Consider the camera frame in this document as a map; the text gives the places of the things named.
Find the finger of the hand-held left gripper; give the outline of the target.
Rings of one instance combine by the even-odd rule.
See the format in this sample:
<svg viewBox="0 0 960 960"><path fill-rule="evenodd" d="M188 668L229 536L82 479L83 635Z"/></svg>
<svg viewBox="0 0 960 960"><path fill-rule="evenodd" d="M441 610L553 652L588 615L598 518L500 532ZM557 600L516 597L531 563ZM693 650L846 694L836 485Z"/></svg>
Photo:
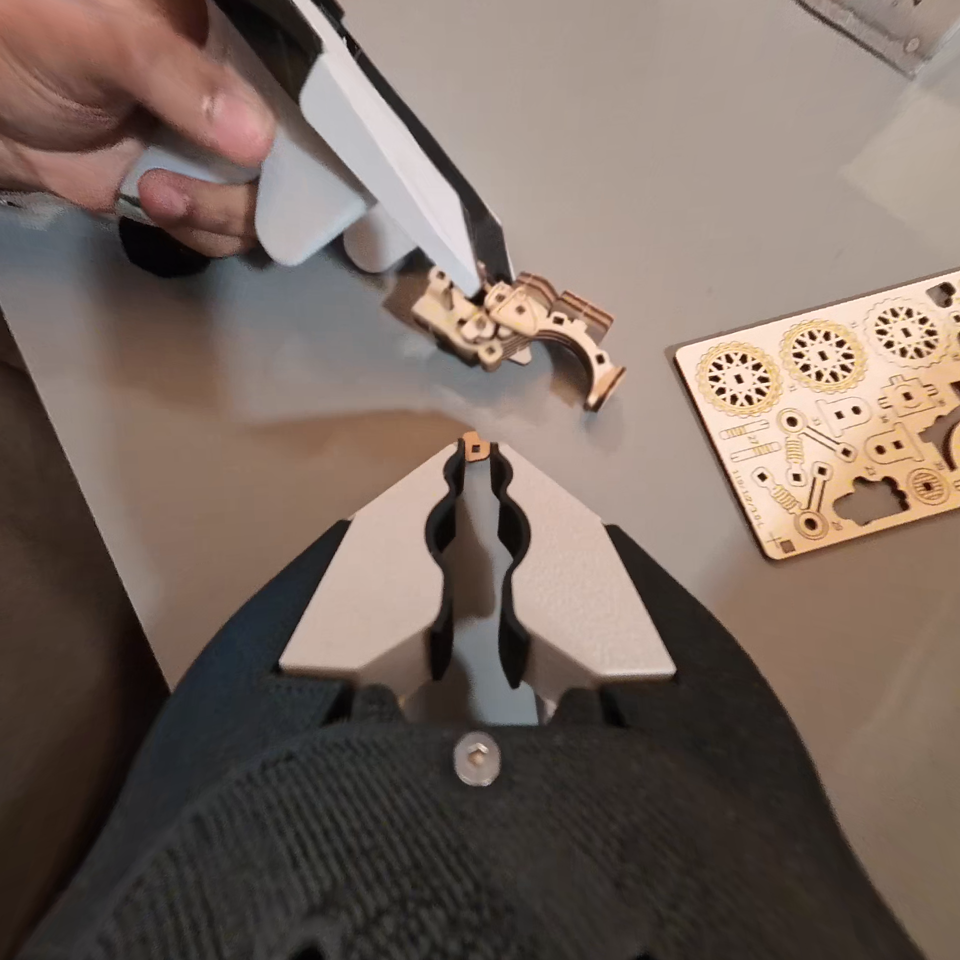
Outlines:
<svg viewBox="0 0 960 960"><path fill-rule="evenodd" d="M464 294L513 282L498 217L358 45L342 15L299 15L318 42L298 94L307 124Z"/></svg>

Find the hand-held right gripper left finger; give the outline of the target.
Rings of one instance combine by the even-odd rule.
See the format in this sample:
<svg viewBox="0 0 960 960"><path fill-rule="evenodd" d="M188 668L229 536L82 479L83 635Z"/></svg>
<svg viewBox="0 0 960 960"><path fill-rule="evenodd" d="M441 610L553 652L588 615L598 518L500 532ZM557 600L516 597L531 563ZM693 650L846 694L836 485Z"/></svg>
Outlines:
<svg viewBox="0 0 960 960"><path fill-rule="evenodd" d="M286 675L384 687L405 699L444 677L465 443L440 450L346 522L278 661Z"/></svg>

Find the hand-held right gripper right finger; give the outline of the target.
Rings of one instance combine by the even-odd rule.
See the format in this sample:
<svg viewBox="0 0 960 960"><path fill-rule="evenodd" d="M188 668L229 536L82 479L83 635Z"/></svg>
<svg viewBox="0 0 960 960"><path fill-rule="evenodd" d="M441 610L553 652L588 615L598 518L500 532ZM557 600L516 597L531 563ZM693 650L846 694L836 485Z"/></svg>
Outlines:
<svg viewBox="0 0 960 960"><path fill-rule="evenodd" d="M676 665L602 518L509 445L492 443L497 536L510 555L498 655L548 723L570 690L660 682Z"/></svg>

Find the wooden puzzle model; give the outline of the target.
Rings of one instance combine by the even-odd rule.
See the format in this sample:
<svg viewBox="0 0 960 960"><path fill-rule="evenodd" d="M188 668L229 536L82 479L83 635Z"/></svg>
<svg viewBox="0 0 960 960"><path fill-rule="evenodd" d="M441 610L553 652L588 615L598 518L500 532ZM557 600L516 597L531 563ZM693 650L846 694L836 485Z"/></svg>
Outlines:
<svg viewBox="0 0 960 960"><path fill-rule="evenodd" d="M522 272L514 282L487 284L471 299L433 268L414 302L416 325L437 345L470 366L496 371L503 362L524 365L535 342L568 351L586 377L584 409L599 412L626 374L603 349L614 316L570 291L558 292L543 276Z"/></svg>

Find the grey desk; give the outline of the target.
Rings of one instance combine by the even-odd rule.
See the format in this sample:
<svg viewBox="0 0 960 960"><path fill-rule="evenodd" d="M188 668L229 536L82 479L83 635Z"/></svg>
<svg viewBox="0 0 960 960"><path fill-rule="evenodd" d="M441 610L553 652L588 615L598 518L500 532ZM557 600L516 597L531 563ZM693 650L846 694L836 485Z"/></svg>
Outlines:
<svg viewBox="0 0 960 960"><path fill-rule="evenodd" d="M449 442L498 438L749 651L910 925L958 898L958 516L769 561L675 346L958 265L958 77L910 82L796 2L343 2L503 224L615 317L588 417L539 347L458 363L331 254L199 282L102 222L2 219L2 305L161 668Z"/></svg>

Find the person's left hand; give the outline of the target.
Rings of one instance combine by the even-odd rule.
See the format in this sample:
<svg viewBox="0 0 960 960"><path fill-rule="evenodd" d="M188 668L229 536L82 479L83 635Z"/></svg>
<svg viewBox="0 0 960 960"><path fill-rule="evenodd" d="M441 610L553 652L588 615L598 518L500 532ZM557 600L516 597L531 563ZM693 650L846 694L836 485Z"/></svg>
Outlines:
<svg viewBox="0 0 960 960"><path fill-rule="evenodd" d="M2 2L2 193L112 213L154 123L260 167L274 116L209 28L207 2Z"/></svg>

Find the person's olive clothing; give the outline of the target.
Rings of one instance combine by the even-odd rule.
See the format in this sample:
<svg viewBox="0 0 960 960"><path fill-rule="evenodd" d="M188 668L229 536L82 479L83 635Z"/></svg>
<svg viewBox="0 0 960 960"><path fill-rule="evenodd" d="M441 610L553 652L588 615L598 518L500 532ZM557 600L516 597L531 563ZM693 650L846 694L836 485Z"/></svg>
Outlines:
<svg viewBox="0 0 960 960"><path fill-rule="evenodd" d="M168 694L2 318L2 958L82 863Z"/></svg>

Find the wooden puzzle sheet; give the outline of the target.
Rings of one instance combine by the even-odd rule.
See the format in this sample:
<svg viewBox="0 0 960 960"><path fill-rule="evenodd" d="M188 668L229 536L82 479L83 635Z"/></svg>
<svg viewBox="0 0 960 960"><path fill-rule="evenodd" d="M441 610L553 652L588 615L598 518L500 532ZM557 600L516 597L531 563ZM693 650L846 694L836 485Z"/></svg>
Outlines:
<svg viewBox="0 0 960 960"><path fill-rule="evenodd" d="M674 362L766 558L958 511L959 273L690 342Z"/></svg>

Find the folded printed instruction sheet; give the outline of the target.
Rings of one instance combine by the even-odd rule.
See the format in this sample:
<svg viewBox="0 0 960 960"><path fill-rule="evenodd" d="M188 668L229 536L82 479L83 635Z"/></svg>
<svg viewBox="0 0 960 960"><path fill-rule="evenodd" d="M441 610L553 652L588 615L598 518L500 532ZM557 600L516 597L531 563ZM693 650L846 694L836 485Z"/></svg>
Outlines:
<svg viewBox="0 0 960 960"><path fill-rule="evenodd" d="M901 76L915 79L958 35L958 1L798 1Z"/></svg>

